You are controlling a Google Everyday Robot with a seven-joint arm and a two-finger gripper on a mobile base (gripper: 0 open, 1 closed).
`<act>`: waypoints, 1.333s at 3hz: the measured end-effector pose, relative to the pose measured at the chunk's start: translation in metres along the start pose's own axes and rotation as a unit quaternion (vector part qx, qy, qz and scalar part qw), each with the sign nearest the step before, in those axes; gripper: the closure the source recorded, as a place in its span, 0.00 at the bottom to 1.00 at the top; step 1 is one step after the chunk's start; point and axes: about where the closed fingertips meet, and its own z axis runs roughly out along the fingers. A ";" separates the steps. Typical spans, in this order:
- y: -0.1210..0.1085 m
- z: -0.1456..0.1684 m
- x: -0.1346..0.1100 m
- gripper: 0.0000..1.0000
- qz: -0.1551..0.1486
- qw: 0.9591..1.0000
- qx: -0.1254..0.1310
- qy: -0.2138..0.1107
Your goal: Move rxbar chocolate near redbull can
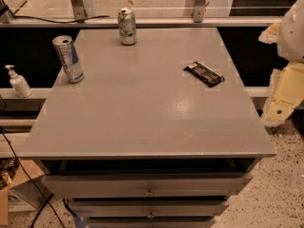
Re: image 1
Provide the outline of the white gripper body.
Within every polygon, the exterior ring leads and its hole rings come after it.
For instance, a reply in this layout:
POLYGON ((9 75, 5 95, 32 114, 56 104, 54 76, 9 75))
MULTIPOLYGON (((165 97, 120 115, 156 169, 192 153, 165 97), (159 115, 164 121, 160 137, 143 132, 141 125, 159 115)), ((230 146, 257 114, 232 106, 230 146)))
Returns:
POLYGON ((282 70, 273 70, 260 120, 265 126, 279 126, 303 101, 304 64, 290 62, 282 70))

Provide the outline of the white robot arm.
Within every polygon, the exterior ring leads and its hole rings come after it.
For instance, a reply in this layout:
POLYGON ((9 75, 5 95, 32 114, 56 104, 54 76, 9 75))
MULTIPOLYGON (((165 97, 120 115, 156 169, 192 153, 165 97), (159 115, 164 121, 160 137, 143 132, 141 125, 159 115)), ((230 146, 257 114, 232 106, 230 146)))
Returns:
POLYGON ((261 32, 258 41, 276 43, 278 56, 288 61, 282 70, 273 70, 260 117, 265 126, 275 127, 304 100, 304 0, 296 0, 280 21, 261 32))

